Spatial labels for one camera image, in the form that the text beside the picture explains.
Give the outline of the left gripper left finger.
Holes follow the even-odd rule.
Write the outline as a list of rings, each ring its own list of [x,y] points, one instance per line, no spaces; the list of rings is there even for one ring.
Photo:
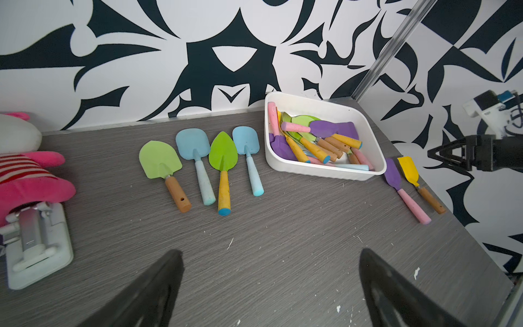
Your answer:
[[[166,252],[81,326],[168,326],[185,271],[183,253]]]

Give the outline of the light blue round shovel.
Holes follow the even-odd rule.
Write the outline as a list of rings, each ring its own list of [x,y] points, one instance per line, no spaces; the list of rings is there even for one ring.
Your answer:
[[[198,128],[183,129],[177,133],[175,140],[181,157],[195,162],[203,204],[205,206],[214,204],[216,201],[215,193],[202,160],[211,151],[207,134]]]

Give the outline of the yellow shovel wooden handle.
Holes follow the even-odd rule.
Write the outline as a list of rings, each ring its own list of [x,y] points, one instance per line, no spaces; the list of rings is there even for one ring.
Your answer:
[[[434,197],[426,187],[422,187],[419,184],[419,172],[416,168],[414,161],[410,157],[398,158],[400,167],[402,168],[403,174],[406,180],[412,184],[420,194],[434,208],[438,214],[444,214],[446,209],[444,206]]]

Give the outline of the green shovel yellow handle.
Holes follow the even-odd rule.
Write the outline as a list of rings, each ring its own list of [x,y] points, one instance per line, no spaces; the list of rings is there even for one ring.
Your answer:
[[[208,160],[210,165],[220,172],[218,214],[227,216],[232,212],[228,171],[238,162],[236,146],[228,133],[220,132],[215,137]]]

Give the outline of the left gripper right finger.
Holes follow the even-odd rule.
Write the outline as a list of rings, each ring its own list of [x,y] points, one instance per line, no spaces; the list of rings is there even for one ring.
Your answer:
[[[359,276],[373,326],[463,326],[372,249],[360,253]]]

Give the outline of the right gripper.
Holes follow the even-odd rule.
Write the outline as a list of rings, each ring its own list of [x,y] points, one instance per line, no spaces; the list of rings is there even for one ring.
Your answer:
[[[466,171],[522,171],[522,136],[472,135],[428,151],[428,157]]]

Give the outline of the light blue toy shovel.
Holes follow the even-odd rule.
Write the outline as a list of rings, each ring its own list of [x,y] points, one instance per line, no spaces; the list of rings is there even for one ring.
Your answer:
[[[248,126],[238,126],[234,128],[232,135],[238,154],[244,155],[246,157],[247,169],[253,195],[255,197],[262,196],[264,194],[264,188],[257,171],[256,164],[252,158],[252,155],[260,151],[260,143],[257,132]]]

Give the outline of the green shovel orange handle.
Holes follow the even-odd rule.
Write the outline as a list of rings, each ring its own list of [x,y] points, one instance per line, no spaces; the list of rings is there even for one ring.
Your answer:
[[[181,187],[174,173],[182,169],[183,165],[174,148],[164,142],[151,140],[142,146],[139,152],[139,161],[147,178],[162,178],[178,210],[187,213],[192,204]]]

